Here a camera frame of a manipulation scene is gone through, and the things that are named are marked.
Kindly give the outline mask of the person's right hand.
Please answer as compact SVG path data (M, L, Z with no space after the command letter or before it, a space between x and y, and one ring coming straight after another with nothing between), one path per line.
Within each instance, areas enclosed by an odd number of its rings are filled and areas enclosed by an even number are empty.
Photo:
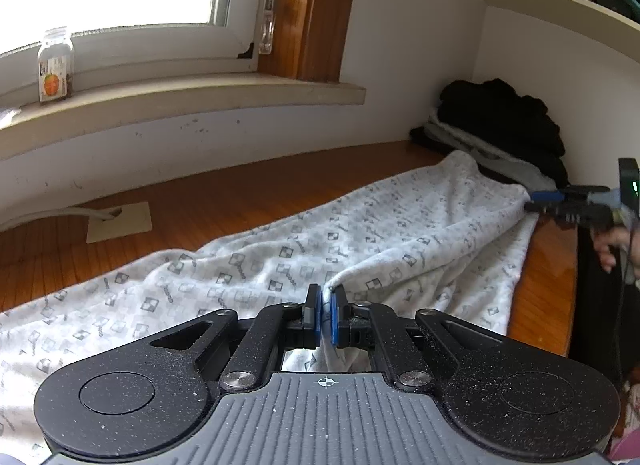
M625 282L639 289L639 229L592 230L591 239L602 269L611 273L622 267Z

